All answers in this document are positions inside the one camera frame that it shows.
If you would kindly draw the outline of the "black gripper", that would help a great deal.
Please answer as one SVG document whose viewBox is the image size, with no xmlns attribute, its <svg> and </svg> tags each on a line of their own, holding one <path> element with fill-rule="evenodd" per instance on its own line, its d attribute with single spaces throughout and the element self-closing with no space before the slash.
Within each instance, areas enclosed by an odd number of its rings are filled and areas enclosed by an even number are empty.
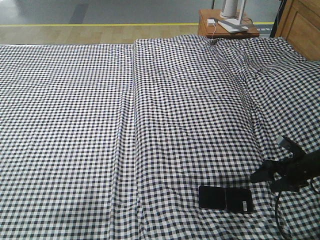
<svg viewBox="0 0 320 240">
<path fill-rule="evenodd" d="M 262 165 L 250 175 L 251 183 L 272 181 L 271 191 L 299 192 L 308 186 L 308 180 L 320 175 L 320 151 L 305 153 L 295 142 L 291 142 L 291 158 L 282 161 L 265 160 Z M 274 174 L 281 178 L 275 181 Z"/>
</svg>

